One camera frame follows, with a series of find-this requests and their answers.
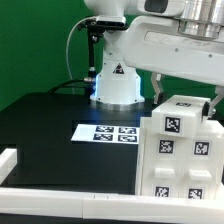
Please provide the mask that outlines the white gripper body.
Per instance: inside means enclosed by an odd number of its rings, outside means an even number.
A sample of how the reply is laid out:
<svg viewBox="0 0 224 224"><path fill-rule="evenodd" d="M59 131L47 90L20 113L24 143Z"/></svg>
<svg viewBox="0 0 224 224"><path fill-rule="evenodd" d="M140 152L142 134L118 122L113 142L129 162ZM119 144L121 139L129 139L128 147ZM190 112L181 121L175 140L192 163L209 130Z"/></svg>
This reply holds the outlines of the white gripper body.
<svg viewBox="0 0 224 224"><path fill-rule="evenodd" d="M139 16L124 44L127 66L178 78L224 86L224 30L215 40L178 32L179 21Z"/></svg>

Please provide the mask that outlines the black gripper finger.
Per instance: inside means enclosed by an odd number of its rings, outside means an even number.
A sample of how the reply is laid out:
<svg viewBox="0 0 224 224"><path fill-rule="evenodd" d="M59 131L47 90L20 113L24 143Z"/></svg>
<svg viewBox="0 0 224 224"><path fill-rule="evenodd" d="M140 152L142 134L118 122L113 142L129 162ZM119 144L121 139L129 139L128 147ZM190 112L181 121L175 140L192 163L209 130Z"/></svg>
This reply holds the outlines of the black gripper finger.
<svg viewBox="0 0 224 224"><path fill-rule="evenodd" d="M211 101L206 101L203 106L203 115L211 118L215 113L216 109L215 106L224 99L224 87L223 86L217 86L215 88L216 97Z"/></svg>
<svg viewBox="0 0 224 224"><path fill-rule="evenodd" d="M165 97L165 92L162 87L163 75L160 73L153 73L151 75L151 83L155 92L154 104L158 105L163 102Z"/></svg>

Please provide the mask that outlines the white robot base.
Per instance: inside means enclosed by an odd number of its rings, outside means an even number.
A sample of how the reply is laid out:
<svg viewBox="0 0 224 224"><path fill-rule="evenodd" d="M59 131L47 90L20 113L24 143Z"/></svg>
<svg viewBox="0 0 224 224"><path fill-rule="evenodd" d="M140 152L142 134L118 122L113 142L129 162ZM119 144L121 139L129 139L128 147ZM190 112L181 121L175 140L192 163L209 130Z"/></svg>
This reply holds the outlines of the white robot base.
<svg viewBox="0 0 224 224"><path fill-rule="evenodd" d="M139 109L145 101L141 95L141 78L135 68L123 60L126 31L105 31L102 70L96 76L90 102L112 111Z"/></svg>

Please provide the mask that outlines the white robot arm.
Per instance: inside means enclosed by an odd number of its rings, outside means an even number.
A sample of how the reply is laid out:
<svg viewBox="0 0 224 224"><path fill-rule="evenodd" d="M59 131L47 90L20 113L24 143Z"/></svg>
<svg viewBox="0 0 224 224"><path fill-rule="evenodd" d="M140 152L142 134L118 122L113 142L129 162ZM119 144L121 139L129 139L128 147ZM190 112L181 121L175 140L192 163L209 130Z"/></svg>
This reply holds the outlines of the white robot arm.
<svg viewBox="0 0 224 224"><path fill-rule="evenodd" d="M130 24L122 56L125 64L178 78L209 83L224 99L224 0L84 0L96 23L115 28Z"/></svg>

